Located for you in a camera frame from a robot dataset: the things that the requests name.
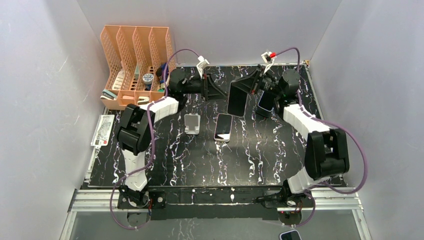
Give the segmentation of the blue case phone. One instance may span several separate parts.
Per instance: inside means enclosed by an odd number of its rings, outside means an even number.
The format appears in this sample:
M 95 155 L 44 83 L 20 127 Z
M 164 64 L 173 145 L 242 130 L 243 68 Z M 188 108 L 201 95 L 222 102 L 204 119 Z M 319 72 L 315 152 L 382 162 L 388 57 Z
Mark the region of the blue case phone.
M 274 107 L 275 96 L 269 92 L 264 91 L 258 103 L 258 109 L 266 112 L 272 112 Z

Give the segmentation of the clear case phone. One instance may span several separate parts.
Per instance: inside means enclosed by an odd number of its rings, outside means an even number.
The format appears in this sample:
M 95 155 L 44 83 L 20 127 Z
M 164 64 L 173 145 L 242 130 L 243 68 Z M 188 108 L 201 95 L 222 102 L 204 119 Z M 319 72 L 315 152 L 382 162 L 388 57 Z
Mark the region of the clear case phone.
M 228 95 L 227 113 L 236 117 L 245 115 L 247 93 L 237 87 L 231 87 Z

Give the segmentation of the black phone stand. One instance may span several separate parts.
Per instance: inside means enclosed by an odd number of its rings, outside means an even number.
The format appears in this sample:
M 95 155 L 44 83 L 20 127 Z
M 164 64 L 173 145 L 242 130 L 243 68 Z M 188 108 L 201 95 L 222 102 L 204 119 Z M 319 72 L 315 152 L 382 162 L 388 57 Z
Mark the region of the black phone stand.
M 262 108 L 260 106 L 257 106 L 256 107 L 256 110 L 255 110 L 255 113 L 256 113 L 256 115 L 258 115 L 258 116 L 260 116 L 260 117 L 262 117 L 264 119 L 268 119 L 268 118 L 270 118 L 272 116 L 273 111 L 272 110 L 268 110 L 268 109 L 264 109 L 264 108 Z

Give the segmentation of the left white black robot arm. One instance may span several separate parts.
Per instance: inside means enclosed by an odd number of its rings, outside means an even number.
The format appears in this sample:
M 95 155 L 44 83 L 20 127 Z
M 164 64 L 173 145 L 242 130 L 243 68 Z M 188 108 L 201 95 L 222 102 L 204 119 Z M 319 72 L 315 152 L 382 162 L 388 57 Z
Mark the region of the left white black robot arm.
M 212 79 L 211 74 L 186 75 L 176 68 L 168 75 L 168 95 L 148 104 L 128 104 L 121 116 L 117 141 L 125 163 L 125 175 L 118 180 L 119 193 L 134 207 L 149 203 L 147 193 L 148 168 L 154 160 L 146 161 L 148 147 L 153 146 L 154 124 L 179 113 L 187 103 L 188 94 L 199 94 L 205 101 L 224 100 L 228 94 Z

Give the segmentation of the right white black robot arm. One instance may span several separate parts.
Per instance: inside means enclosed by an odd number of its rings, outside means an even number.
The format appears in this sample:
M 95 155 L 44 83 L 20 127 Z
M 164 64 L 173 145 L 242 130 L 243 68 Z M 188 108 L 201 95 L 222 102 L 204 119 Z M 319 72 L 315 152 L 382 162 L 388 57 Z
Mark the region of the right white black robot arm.
M 268 69 L 258 65 L 253 72 L 230 82 L 227 112 L 237 117 L 244 116 L 247 96 L 262 91 L 257 114 L 267 118 L 275 112 L 305 139 L 301 170 L 286 179 L 279 192 L 253 200 L 263 206 L 274 202 L 295 207 L 312 188 L 349 170 L 347 135 L 340 128 L 322 123 L 303 108 L 298 70 L 287 69 L 281 77 L 275 77 Z

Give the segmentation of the white phone stand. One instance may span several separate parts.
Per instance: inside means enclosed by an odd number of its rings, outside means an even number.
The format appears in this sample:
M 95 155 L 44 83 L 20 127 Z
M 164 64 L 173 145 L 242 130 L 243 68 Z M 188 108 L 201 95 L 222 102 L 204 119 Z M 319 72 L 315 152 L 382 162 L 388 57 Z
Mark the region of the white phone stand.
M 199 114 L 185 114 L 184 115 L 184 132 L 187 135 L 198 135 L 200 133 L 200 115 Z

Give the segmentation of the white case phone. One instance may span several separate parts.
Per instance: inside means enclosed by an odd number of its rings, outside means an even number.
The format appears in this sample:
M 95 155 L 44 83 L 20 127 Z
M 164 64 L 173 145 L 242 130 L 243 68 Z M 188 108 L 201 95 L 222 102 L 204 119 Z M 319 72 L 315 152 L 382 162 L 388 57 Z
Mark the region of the white case phone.
M 232 115 L 224 113 L 218 114 L 213 137 L 215 141 L 225 143 L 230 141 L 232 122 Z

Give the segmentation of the phone at bottom edge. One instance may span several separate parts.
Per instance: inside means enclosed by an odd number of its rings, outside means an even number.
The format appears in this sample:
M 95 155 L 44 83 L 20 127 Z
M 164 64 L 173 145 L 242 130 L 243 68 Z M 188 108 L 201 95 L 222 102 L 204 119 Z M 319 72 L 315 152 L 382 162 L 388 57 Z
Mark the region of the phone at bottom edge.
M 279 240 L 302 240 L 300 233 L 293 229 L 279 235 Z

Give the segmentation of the blue black item in organizer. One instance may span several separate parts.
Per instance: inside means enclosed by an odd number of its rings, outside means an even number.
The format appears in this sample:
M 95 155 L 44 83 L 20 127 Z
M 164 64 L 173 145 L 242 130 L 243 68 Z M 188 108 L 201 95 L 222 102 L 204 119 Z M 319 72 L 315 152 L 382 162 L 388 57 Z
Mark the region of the blue black item in organizer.
M 165 82 L 164 75 L 163 75 L 165 66 L 166 66 L 166 63 L 162 63 L 160 67 L 158 67 L 155 71 L 155 75 L 158 78 L 160 84 L 163 84 Z

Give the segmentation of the round blue white tin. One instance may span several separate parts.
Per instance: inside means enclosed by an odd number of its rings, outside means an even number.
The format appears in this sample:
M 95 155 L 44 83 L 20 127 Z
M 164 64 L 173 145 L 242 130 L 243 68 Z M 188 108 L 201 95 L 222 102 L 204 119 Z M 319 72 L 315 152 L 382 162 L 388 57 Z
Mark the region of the round blue white tin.
M 154 80 L 153 73 L 146 73 L 142 76 L 142 81 L 145 85 L 151 85 Z

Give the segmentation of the white stapler in organizer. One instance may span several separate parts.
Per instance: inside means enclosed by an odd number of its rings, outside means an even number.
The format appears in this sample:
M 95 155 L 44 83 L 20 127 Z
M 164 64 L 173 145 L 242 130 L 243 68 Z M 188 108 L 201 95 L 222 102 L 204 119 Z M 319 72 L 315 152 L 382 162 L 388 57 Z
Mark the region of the white stapler in organizer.
M 150 98 L 148 96 L 139 96 L 137 101 L 136 101 L 136 104 L 138 106 L 146 105 L 146 104 L 149 104 L 149 103 L 150 103 Z

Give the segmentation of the orange plastic file organizer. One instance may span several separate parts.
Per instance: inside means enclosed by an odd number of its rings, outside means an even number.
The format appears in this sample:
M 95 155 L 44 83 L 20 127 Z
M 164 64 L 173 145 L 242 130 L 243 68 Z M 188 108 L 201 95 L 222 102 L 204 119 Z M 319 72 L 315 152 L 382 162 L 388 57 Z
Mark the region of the orange plastic file organizer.
M 165 95 L 164 84 L 156 77 L 161 64 L 168 71 L 176 68 L 172 37 L 169 27 L 105 25 L 100 34 L 109 77 L 104 89 L 117 95 L 116 100 L 101 99 L 108 110 L 123 110 L 128 104 L 137 104 L 139 96 L 157 101 Z M 154 74 L 152 84 L 146 85 L 142 76 Z

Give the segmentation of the teal white eraser block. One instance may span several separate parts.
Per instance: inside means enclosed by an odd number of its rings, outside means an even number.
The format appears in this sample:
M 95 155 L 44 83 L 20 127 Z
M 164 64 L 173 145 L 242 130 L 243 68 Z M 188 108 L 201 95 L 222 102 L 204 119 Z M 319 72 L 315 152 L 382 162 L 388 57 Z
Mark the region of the teal white eraser block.
M 110 90 L 104 89 L 101 93 L 100 99 L 103 100 L 112 100 L 115 101 L 117 99 L 117 95 Z

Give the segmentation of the white printed packet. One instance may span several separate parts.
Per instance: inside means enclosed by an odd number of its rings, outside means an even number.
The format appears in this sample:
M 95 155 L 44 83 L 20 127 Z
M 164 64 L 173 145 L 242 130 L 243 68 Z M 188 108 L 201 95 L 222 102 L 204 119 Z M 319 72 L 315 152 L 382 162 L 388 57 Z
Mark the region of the white printed packet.
M 110 141 L 115 115 L 100 115 L 90 145 L 96 149 L 107 146 Z

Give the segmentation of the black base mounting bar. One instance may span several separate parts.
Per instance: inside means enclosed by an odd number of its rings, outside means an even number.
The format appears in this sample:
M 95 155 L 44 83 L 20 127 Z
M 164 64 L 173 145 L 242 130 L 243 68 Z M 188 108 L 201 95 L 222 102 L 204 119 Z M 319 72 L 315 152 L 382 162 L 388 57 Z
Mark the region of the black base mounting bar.
M 303 196 L 294 196 L 282 186 L 271 187 L 176 187 L 148 186 L 141 192 L 121 187 L 120 210 L 146 210 L 154 220 L 283 218 L 301 217 Z

